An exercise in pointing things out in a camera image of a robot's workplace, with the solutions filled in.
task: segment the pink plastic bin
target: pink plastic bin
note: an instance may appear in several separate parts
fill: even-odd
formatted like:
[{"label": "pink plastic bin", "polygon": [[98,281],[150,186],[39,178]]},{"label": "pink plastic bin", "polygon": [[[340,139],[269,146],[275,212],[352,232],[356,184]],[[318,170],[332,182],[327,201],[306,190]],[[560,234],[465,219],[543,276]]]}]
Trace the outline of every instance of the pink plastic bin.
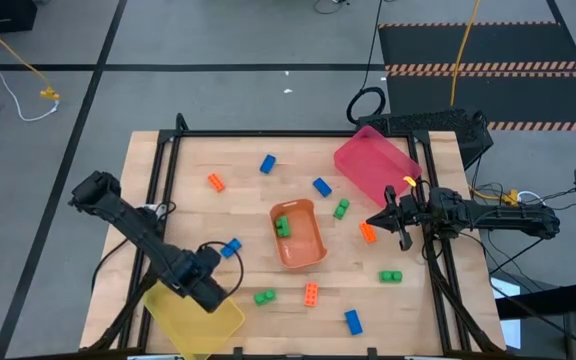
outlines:
[{"label": "pink plastic bin", "polygon": [[370,126],[335,151],[335,166],[381,207],[386,206],[386,185],[394,186],[399,198],[410,187],[404,176],[421,175],[416,162]]}]

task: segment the black mat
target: black mat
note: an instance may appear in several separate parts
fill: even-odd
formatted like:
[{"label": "black mat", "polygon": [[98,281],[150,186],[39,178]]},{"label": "black mat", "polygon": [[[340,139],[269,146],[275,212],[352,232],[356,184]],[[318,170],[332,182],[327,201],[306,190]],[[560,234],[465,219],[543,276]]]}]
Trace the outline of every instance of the black mat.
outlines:
[{"label": "black mat", "polygon": [[[576,77],[573,74],[548,73],[551,77],[546,73],[515,74],[516,77],[512,77],[512,73],[463,74],[465,76],[457,81],[455,106],[482,110],[492,123],[489,128],[493,129],[576,130]],[[392,114],[445,110],[450,103],[451,82],[449,73],[389,76]]]},{"label": "black mat", "polygon": [[[576,62],[574,44],[567,40],[562,28],[555,23],[499,24],[473,25],[462,63]],[[465,24],[380,25],[379,38],[384,62],[386,64],[453,63],[465,29]]]}]

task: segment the toy block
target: toy block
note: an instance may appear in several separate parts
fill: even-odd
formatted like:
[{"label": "toy block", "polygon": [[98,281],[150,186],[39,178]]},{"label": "toy block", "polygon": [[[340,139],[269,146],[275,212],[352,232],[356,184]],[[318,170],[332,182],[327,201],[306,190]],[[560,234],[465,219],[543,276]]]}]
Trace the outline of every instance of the toy block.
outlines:
[{"label": "toy block", "polygon": [[235,251],[239,249],[241,249],[241,242],[239,242],[237,238],[233,238],[232,240],[230,240],[228,245],[221,248],[220,252],[223,257],[228,259],[235,253]]},{"label": "toy block", "polygon": [[333,216],[339,220],[343,219],[349,205],[350,201],[348,201],[348,199],[341,199],[339,201],[339,205],[337,205],[337,208],[335,209],[335,213],[333,214]]},{"label": "toy block", "polygon": [[377,240],[375,230],[372,228],[372,226],[363,222],[359,224],[359,229],[361,229],[361,233],[363,234],[364,240],[366,240],[367,243],[372,243]]},{"label": "toy block", "polygon": [[259,168],[259,171],[261,171],[264,174],[269,174],[270,170],[272,170],[272,167],[275,166],[276,160],[277,159],[274,156],[266,155],[264,162],[261,163],[261,167]]},{"label": "toy block", "polygon": [[326,184],[326,182],[322,178],[317,178],[317,180],[313,181],[312,184],[315,186],[317,191],[319,191],[319,193],[323,197],[330,195],[330,193],[332,192],[330,186],[328,186],[328,184]]},{"label": "toy block", "polygon": [[208,176],[208,181],[210,181],[210,184],[215,188],[215,190],[217,190],[217,192],[222,192],[223,189],[226,188],[217,174],[210,174]]},{"label": "toy block", "polygon": [[255,294],[254,298],[255,304],[257,304],[257,306],[261,306],[275,300],[277,295],[275,294],[275,290],[268,289],[266,291]]},{"label": "toy block", "polygon": [[403,279],[401,271],[380,271],[379,282],[382,283],[400,283]]},{"label": "toy block", "polygon": [[275,227],[277,227],[277,235],[279,237],[290,236],[290,226],[288,226],[288,217],[286,215],[280,216],[275,220]]},{"label": "toy block", "polygon": [[304,298],[304,305],[317,306],[317,293],[319,292],[319,285],[310,282],[306,284],[306,296]]},{"label": "toy block", "polygon": [[358,335],[364,332],[361,328],[361,322],[359,321],[359,315],[357,310],[350,310],[344,313],[346,316],[346,322],[348,323],[348,329],[350,329],[351,335]]}]

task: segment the white cable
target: white cable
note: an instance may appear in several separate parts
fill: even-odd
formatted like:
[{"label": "white cable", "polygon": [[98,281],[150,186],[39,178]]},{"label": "white cable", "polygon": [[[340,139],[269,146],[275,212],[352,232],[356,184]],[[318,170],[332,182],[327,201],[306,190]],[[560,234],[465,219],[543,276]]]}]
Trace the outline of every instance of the white cable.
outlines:
[{"label": "white cable", "polygon": [[519,202],[521,202],[521,194],[532,195],[532,196],[535,197],[535,199],[538,199],[539,201],[541,201],[542,204],[546,205],[546,202],[543,201],[539,195],[535,194],[535,193],[532,192],[532,191],[528,191],[528,190],[520,191],[520,192],[517,194],[517,201],[519,201]]},{"label": "white cable", "polygon": [[6,83],[6,79],[4,78],[4,75],[1,72],[0,72],[0,78],[1,78],[1,82],[4,84],[4,87],[6,87],[6,90],[8,90],[8,93],[10,94],[10,96],[12,96],[12,99],[15,100],[15,105],[17,105],[17,114],[19,115],[19,118],[21,120],[27,121],[27,122],[37,121],[37,120],[41,120],[41,119],[45,118],[46,116],[57,111],[57,108],[59,107],[59,100],[55,100],[55,105],[47,113],[45,113],[41,116],[37,116],[35,118],[30,118],[30,119],[25,118],[21,114],[21,106],[19,105],[19,100],[17,100],[17,96],[15,96],[15,93],[13,93],[12,90],[10,90],[8,83]]}]

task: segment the orange striped tape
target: orange striped tape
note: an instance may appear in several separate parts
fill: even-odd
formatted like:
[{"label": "orange striped tape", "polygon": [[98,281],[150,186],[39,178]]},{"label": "orange striped tape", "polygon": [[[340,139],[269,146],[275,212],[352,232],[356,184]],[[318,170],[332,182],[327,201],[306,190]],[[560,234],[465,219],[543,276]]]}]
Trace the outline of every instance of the orange striped tape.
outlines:
[{"label": "orange striped tape", "polygon": [[522,131],[576,131],[576,121],[569,122],[504,122],[491,121],[488,130],[522,130]]},{"label": "orange striped tape", "polygon": [[[558,78],[576,77],[576,71],[570,72],[526,72],[526,71],[462,71],[459,77],[537,77],[537,78]],[[452,71],[391,71],[389,77],[393,76],[451,76]]]},{"label": "orange striped tape", "polygon": [[[493,21],[493,22],[475,22],[475,26],[499,26],[499,25],[554,25],[554,21]],[[388,27],[415,27],[415,26],[466,26],[467,23],[396,23],[396,24],[379,24],[379,29]]]},{"label": "orange striped tape", "polygon": [[[454,71],[455,64],[386,65],[386,71]],[[575,71],[576,61],[461,63],[459,71]]]}]

